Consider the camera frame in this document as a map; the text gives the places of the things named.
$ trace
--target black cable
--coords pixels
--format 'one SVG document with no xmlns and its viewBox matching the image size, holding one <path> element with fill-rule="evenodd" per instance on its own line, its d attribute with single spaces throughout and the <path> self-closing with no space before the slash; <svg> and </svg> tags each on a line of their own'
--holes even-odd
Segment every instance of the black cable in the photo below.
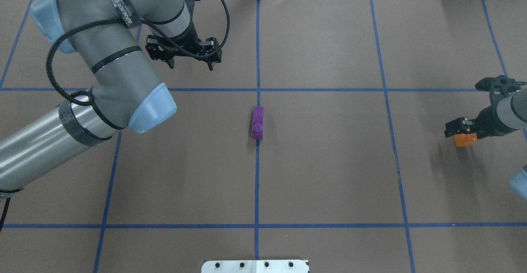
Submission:
<svg viewBox="0 0 527 273">
<path fill-rule="evenodd" d="M 225 0 L 220 0 L 220 1 L 222 2 L 222 5 L 225 8 L 225 15 L 226 15 L 226 21 L 227 21 L 227 26 L 226 26 L 226 30 L 225 30 L 225 37 L 224 37 L 224 40 L 222 41 L 222 44 L 220 44 L 220 46 L 218 46 L 218 48 L 216 50 L 212 51 L 211 53 L 209 53 L 207 55 L 200 56 L 200 55 L 192 54 L 191 52 L 188 52 L 187 50 L 184 50 L 182 47 L 177 45 L 170 37 L 168 37 L 168 35 L 166 35 L 163 31 L 161 31 L 152 22 L 145 21 L 145 20 L 141 20 L 141 22 L 143 24 L 145 24 L 145 25 L 150 26 L 154 31 L 157 31 L 164 39 L 166 39 L 166 41 L 168 41 L 172 46 L 174 46 L 174 48 L 163 47 L 164 49 L 169 50 L 169 51 L 180 51 L 180 52 L 184 53 L 185 55 L 187 55 L 189 57 L 192 57 L 194 59 L 197 59 L 197 60 L 206 59 L 206 58 L 209 58 L 209 57 L 213 56 L 217 52 L 219 52 L 224 47 L 225 42 L 226 42 L 227 38 L 229 37 L 229 29 L 230 29 L 229 10 L 227 9 L 227 5 L 225 4 Z M 71 37 L 72 35 L 75 35 L 75 34 L 81 32 L 81 31 L 84 31 L 86 29 L 90 29 L 90 28 L 93 28 L 93 27 L 96 27 L 96 26 L 100 26 L 100 25 L 109 25 L 109 24 L 115 24 L 115 23 L 124 23 L 124 21 L 122 19 L 109 19 L 109 20 L 102 20 L 102 21 L 95 21 L 95 22 L 87 23 L 85 25 L 82 25 L 82 26 L 79 26 L 77 28 L 71 29 L 67 33 L 64 33 L 51 46 L 51 49 L 49 50 L 49 53 L 47 54 L 47 59 L 46 59 L 47 78 L 49 79 L 49 82 L 51 83 L 53 88 L 55 88 L 55 90 L 60 95 L 62 95 L 62 97 L 66 98 L 69 102 L 77 104 L 77 105 L 80 105 L 80 106 L 90 106 L 90 105 L 93 104 L 93 95 L 90 92 L 88 92 L 88 91 L 77 91 L 77 92 L 75 92 L 76 93 L 75 96 L 85 95 L 85 96 L 88 97 L 88 101 L 79 101 L 79 100 L 75 99 L 74 96 L 66 93 L 66 91 L 64 91 L 64 89 L 62 89 L 62 87 L 57 83 L 57 81 L 55 79 L 55 76 L 53 74 L 53 68 L 51 67 L 51 65 L 53 63 L 53 58 L 55 56 L 55 53 L 58 50 L 58 47 L 60 46 L 60 44 L 64 40 L 68 39 L 68 37 Z"/>
<path fill-rule="evenodd" d="M 7 198 L 5 200 L 4 212 L 2 213 L 2 218 L 0 219 L 0 232 L 2 231 L 2 228 L 4 227 L 5 217 L 7 216 L 7 209 L 9 209 L 10 202 L 11 202 L 11 198 Z"/>
</svg>

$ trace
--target purple object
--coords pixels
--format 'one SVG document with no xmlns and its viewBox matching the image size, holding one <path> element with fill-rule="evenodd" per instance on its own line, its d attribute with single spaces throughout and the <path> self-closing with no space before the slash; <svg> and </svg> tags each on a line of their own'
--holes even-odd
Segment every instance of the purple object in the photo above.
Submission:
<svg viewBox="0 0 527 273">
<path fill-rule="evenodd" d="M 252 131 L 251 136 L 254 139 L 262 139 L 264 137 L 264 107 L 255 106 L 252 111 Z"/>
</svg>

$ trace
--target white bracket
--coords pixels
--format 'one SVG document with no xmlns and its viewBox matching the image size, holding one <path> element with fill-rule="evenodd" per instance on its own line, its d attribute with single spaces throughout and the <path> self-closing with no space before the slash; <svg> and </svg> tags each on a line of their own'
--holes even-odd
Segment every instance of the white bracket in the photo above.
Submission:
<svg viewBox="0 0 527 273">
<path fill-rule="evenodd" d="M 309 273 L 308 260 L 206 261 L 201 273 Z"/>
</svg>

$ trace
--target blue joint cap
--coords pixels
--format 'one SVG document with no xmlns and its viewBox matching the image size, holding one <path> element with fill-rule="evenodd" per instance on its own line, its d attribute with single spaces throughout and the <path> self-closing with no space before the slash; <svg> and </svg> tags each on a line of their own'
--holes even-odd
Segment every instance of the blue joint cap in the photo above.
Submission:
<svg viewBox="0 0 527 273">
<path fill-rule="evenodd" d="M 527 200 L 527 172 L 522 169 L 510 181 L 508 187 Z"/>
<path fill-rule="evenodd" d="M 51 44 L 64 34 L 58 16 L 57 0 L 37 0 L 31 5 L 30 13 L 36 27 Z M 77 51 L 67 39 L 61 43 L 58 50 L 66 54 Z"/>
<path fill-rule="evenodd" d="M 160 83 L 143 100 L 128 122 L 137 134 L 152 129 L 175 114 L 177 106 L 165 83 Z"/>
</svg>

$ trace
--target wire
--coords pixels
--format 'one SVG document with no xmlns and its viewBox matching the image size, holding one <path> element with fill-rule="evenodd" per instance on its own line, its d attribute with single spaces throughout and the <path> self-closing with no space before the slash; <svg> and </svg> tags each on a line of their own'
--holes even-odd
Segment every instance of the wire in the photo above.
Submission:
<svg viewBox="0 0 527 273">
<path fill-rule="evenodd" d="M 172 46 L 174 46 L 174 48 L 164 47 L 163 46 L 163 49 L 169 50 L 169 51 L 180 51 L 183 54 L 185 54 L 185 55 L 187 55 L 189 57 L 192 57 L 192 58 L 194 58 L 196 60 L 206 59 L 206 58 L 209 58 L 209 57 L 213 56 L 217 52 L 219 52 L 224 47 L 224 45 L 225 45 L 225 43 L 227 41 L 227 38 L 229 37 L 229 29 L 230 29 L 229 10 L 227 9 L 227 5 L 225 4 L 225 0 L 220 0 L 220 1 L 222 2 L 222 5 L 224 6 L 225 15 L 226 15 L 226 21 L 227 21 L 227 26 L 226 26 L 226 29 L 225 29 L 225 37 L 224 37 L 224 40 L 222 41 L 222 43 L 218 46 L 218 48 L 216 50 L 212 51 L 211 53 L 207 54 L 207 55 L 202 55 L 201 56 L 201 55 L 196 55 L 196 54 L 193 54 L 191 52 L 188 52 L 187 50 L 185 50 L 182 47 L 180 47 L 179 45 L 177 45 L 170 37 L 168 37 L 168 35 L 166 35 L 163 31 L 161 31 L 161 29 L 159 29 L 152 22 L 145 21 L 145 20 L 141 20 L 141 22 L 143 24 L 145 24 L 145 25 L 150 26 L 154 31 L 157 31 L 164 39 L 166 39 L 167 42 L 169 42 Z M 68 39 L 68 37 L 71 37 L 72 35 L 75 35 L 75 34 L 81 32 L 81 31 L 85 31 L 86 29 L 90 29 L 90 28 L 93 28 L 93 27 L 96 27 L 96 26 L 116 24 L 116 23 L 123 23 L 124 24 L 124 21 L 122 19 L 109 19 L 109 20 L 102 20 L 102 21 L 95 21 L 95 22 L 87 23 L 85 25 L 82 25 L 82 26 L 79 26 L 77 28 L 71 29 L 67 33 L 64 33 L 51 46 L 51 49 L 49 50 L 49 53 L 47 54 L 47 59 L 46 59 L 47 78 L 49 79 L 49 82 L 51 83 L 53 88 L 55 88 L 55 90 L 60 95 L 62 95 L 62 97 L 67 99 L 69 102 L 77 104 L 77 105 L 80 105 L 80 106 L 90 106 L 90 105 L 93 104 L 93 95 L 90 92 L 88 92 L 88 91 L 77 91 L 77 92 L 75 92 L 75 96 L 85 95 L 85 96 L 88 97 L 88 101 L 79 101 L 79 100 L 75 99 L 75 96 L 73 96 L 73 94 L 70 95 L 70 94 L 66 93 L 66 91 L 64 91 L 64 89 L 62 89 L 62 87 L 57 83 L 57 81 L 55 79 L 55 76 L 53 74 L 53 68 L 51 67 L 51 65 L 53 63 L 53 58 L 55 56 L 55 53 L 58 50 L 58 47 L 60 46 L 60 44 L 64 40 Z"/>
<path fill-rule="evenodd" d="M 11 198 L 7 198 L 5 200 L 4 212 L 2 213 L 2 218 L 0 219 L 0 232 L 2 231 L 2 228 L 4 227 L 5 217 L 7 216 L 7 209 L 9 209 L 10 202 L 11 202 Z"/>
</svg>

